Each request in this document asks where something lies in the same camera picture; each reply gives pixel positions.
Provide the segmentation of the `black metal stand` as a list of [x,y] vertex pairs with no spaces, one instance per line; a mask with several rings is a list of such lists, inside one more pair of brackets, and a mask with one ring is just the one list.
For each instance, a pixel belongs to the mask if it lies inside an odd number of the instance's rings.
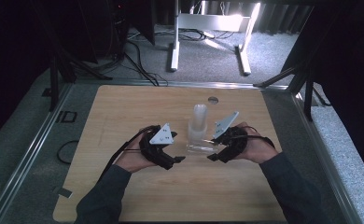
[[39,21],[40,31],[43,32],[44,39],[48,42],[47,47],[50,55],[50,111],[54,111],[60,101],[58,75],[61,74],[66,83],[74,83],[77,80],[73,64],[98,79],[111,80],[111,77],[95,72],[62,46],[62,43],[51,24],[49,14],[46,12],[41,0],[30,0],[30,4]]
[[287,86],[290,93],[298,93],[302,88],[304,90],[303,114],[312,121],[312,102],[314,94],[315,79],[315,57],[324,42],[332,22],[328,19],[320,21],[319,19],[310,18],[303,26],[295,45],[288,54],[281,72],[263,82],[255,83],[258,88],[270,87],[275,82],[293,75],[292,80]]

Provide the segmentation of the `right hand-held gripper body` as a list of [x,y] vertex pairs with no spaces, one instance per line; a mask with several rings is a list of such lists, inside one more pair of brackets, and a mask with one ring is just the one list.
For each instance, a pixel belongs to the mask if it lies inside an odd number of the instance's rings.
[[223,145],[224,148],[213,155],[214,160],[232,160],[245,150],[247,132],[244,128],[231,126],[238,115],[239,112],[234,111],[226,118],[215,122],[213,143],[214,145]]

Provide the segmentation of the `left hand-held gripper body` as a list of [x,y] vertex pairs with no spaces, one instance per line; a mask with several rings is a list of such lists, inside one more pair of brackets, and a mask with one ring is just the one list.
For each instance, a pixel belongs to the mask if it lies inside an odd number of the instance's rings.
[[163,149],[174,142],[170,125],[164,124],[149,126],[140,140],[141,154],[160,167],[169,170],[173,167],[175,159],[166,154]]

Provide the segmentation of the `person's right hand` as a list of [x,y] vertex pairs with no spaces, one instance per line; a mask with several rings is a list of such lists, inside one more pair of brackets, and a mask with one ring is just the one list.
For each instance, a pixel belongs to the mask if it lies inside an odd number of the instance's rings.
[[278,151],[269,143],[265,142],[255,128],[249,126],[246,122],[238,124],[249,135],[245,150],[235,157],[236,160],[244,159],[257,164],[264,163],[278,154]]

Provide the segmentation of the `white desk frame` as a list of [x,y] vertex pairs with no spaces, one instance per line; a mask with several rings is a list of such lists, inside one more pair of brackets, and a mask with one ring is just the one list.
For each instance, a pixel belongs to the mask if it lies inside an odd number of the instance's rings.
[[178,69],[179,62],[179,30],[196,29],[202,31],[223,31],[244,33],[245,39],[241,45],[235,47],[235,52],[240,59],[240,65],[244,76],[251,74],[251,68],[247,56],[247,46],[252,36],[253,28],[259,15],[261,3],[256,3],[250,16],[241,15],[204,15],[182,13],[179,1],[175,0],[175,25],[174,44],[171,55],[171,71]]

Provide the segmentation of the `clear plastic cup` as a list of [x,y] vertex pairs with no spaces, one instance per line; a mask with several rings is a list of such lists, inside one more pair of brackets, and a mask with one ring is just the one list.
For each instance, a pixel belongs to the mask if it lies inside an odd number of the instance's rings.
[[210,154],[217,152],[217,148],[209,140],[205,139],[188,141],[186,149],[192,153]]

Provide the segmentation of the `person's left hand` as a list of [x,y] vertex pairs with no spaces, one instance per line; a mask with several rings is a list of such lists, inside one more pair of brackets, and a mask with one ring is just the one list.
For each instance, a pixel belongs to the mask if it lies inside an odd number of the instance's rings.
[[114,164],[130,173],[135,173],[142,169],[155,166],[155,163],[148,161],[140,152],[139,143],[143,136],[143,134],[140,134],[132,140],[114,161]]

